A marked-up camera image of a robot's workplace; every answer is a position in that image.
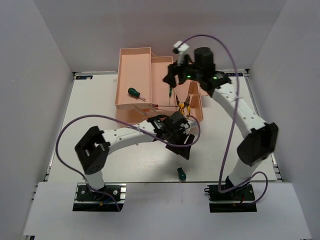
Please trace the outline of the black green precision screwdriver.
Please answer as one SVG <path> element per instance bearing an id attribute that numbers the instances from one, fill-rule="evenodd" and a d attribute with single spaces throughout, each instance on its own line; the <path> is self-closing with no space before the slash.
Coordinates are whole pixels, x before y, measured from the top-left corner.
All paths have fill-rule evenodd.
<path id="1" fill-rule="evenodd" d="M 173 88 L 171 86 L 169 86 L 169 94 L 168 94 L 168 105 L 171 105 L 171 99 L 172 99 L 172 92 L 173 92 Z"/>

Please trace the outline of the pink plastic toolbox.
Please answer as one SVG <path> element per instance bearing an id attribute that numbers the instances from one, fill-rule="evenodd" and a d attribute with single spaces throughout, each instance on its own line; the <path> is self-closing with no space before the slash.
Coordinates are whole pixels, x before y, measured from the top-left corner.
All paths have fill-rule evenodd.
<path id="1" fill-rule="evenodd" d="M 172 115 L 178 107 L 152 107 L 169 105 L 170 86 L 163 82 L 168 73 L 172 56 L 155 56 L 150 47 L 122 48 L 119 51 L 117 90 L 115 96 L 115 116 L 129 124 L 138 124 L 147 118 L 160 114 Z M 131 97 L 128 88 L 135 88 L 146 99 Z M 198 121 L 204 119 L 202 96 L 206 93 L 198 83 L 187 80 L 172 90 L 170 105 L 177 105 L 176 95 L 181 102 L 190 94 L 190 114 Z"/>

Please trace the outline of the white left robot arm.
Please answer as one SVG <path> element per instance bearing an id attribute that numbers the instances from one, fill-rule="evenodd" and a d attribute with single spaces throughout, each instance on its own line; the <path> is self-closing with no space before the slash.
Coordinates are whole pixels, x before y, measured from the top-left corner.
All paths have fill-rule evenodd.
<path id="1" fill-rule="evenodd" d="M 190 131 L 199 126 L 195 118 L 186 118 L 176 111 L 171 116 L 161 114 L 138 124 L 125 124 L 122 128 L 112 130 L 90 127 L 74 147 L 89 185 L 88 193 L 96 200 L 105 196 L 102 169 L 107 157 L 126 147 L 160 141 L 165 143 L 168 150 L 188 160 L 195 140 Z"/>

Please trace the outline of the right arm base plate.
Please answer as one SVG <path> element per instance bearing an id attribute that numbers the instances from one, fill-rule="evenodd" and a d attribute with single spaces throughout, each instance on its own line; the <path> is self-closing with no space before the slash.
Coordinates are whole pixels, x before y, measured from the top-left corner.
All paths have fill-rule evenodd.
<path id="1" fill-rule="evenodd" d="M 256 200 L 251 184 L 238 190 L 220 193 L 218 185 L 208 185 L 204 192 L 209 198 L 210 213 L 253 213 L 257 212 Z"/>

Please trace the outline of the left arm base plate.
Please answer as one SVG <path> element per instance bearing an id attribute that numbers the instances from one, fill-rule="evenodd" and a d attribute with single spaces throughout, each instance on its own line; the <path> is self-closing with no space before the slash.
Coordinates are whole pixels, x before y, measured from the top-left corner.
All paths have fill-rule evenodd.
<path id="1" fill-rule="evenodd" d="M 85 183 L 78 183 L 73 212 L 120 212 L 126 199 L 126 183 L 106 183 L 101 194 L 91 191 Z"/>

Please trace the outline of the yellow long nose pliers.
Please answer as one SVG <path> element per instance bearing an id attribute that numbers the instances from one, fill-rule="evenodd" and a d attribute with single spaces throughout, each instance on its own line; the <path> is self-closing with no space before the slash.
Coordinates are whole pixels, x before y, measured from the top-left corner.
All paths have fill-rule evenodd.
<path id="1" fill-rule="evenodd" d="M 186 114 L 185 116 L 187 116 L 187 118 L 189 117 L 189 115 L 191 114 L 191 108 L 190 108 L 190 99 L 191 99 L 191 95 L 188 94 L 185 101 L 184 101 L 184 106 L 186 109 Z"/>

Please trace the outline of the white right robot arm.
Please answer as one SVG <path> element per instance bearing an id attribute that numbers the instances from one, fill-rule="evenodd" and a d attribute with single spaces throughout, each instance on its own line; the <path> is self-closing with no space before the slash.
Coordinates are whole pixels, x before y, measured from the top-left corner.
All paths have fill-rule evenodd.
<path id="1" fill-rule="evenodd" d="M 178 58 L 168 66 L 163 81 L 175 88 L 187 80 L 196 81 L 232 118 L 231 126 L 238 127 L 243 141 L 237 147 L 238 161 L 225 179 L 219 192 L 236 200 L 244 193 L 256 168 L 274 152 L 278 126 L 267 123 L 239 96 L 239 85 L 234 85 L 226 73 L 216 70 L 214 54 L 208 47 L 194 50 L 194 59 L 187 54 L 189 46 L 178 41 L 173 52 Z"/>

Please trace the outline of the green orange handled screwdriver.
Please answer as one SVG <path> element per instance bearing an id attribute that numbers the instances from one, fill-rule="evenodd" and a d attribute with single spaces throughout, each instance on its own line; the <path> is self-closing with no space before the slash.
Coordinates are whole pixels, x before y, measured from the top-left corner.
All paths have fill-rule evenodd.
<path id="1" fill-rule="evenodd" d="M 133 97 L 133 98 L 136 98 L 136 99 L 141 99 L 143 101 L 146 101 L 146 99 L 141 95 L 140 92 L 138 92 L 135 88 L 133 87 L 130 87 L 128 88 L 127 90 L 128 94 Z"/>

